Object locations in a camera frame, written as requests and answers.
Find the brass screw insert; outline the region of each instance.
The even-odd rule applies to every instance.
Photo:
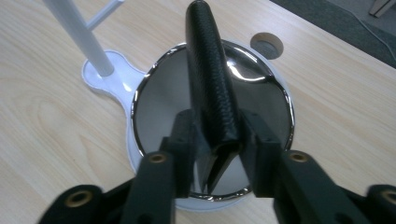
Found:
[[[79,190],[76,193],[72,193],[67,197],[64,204],[67,207],[80,207],[88,203],[92,199],[92,193],[87,190]]]
[[[150,156],[148,159],[149,159],[149,161],[151,161],[153,163],[161,163],[161,162],[166,161],[166,156],[163,154],[155,154],[155,155]]]
[[[381,192],[382,197],[384,197],[389,203],[396,204],[396,191],[391,189],[386,189]]]
[[[308,157],[305,156],[303,153],[299,153],[299,152],[290,153],[289,157],[293,161],[297,161],[297,162],[306,162],[306,161],[308,161]]]

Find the gray carpet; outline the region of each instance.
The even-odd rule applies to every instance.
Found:
[[[317,27],[337,36],[340,39],[343,39],[350,45],[396,68],[396,61],[394,59],[394,56],[392,56],[392,54],[390,53],[389,49],[380,40],[373,36],[373,34],[367,31],[353,14],[346,11],[344,8],[341,8],[348,6],[348,4],[346,3],[347,1],[341,3],[340,1],[338,1],[338,3],[336,3],[337,0],[330,0],[334,1],[339,6],[326,0],[271,1],[287,9],[288,11],[291,11],[292,13],[300,16],[301,18],[310,21]],[[353,4],[353,2],[358,2],[355,4],[361,4],[361,1],[357,0],[354,0],[352,3],[350,2],[351,1],[348,2],[349,6],[350,4]],[[353,13],[362,20],[361,14],[359,12],[353,11]],[[363,23],[373,33],[375,33],[384,42],[386,42],[390,46],[394,54],[396,54],[396,36],[392,34],[393,27],[390,27],[396,26],[396,21],[393,21],[392,24],[385,23],[377,25],[375,24],[375,18],[371,18],[371,16],[368,15],[368,19],[372,19],[371,21],[374,22],[370,22],[370,20],[363,20]]]
[[[341,8],[352,11],[360,20],[391,35],[396,35],[396,5],[380,18],[369,14],[375,0],[327,0]]]

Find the round mirror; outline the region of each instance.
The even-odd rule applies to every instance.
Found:
[[[223,41],[223,47],[239,108],[259,115],[282,147],[289,149],[294,116],[286,83],[256,51],[228,41]],[[181,44],[152,66],[137,89],[132,120],[134,138],[142,155],[159,150],[163,138],[171,134],[177,113],[191,108],[188,78],[186,46]],[[202,193],[195,183],[191,197],[206,203],[224,203],[250,192],[239,157],[230,164],[212,194]]]

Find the light wood surface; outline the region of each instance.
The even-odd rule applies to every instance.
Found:
[[[184,41],[190,1],[126,1],[95,29],[105,49],[139,69]],[[269,1],[208,0],[222,38],[259,32],[284,44],[274,66],[295,108],[292,148],[340,186],[364,194],[396,185],[396,70]],[[106,1],[76,1],[86,19]],[[0,223],[35,223],[64,190],[104,191],[134,176],[124,115],[85,86],[85,57],[41,1],[0,7]],[[213,213],[177,210],[177,223],[276,223],[272,200],[252,195]]]

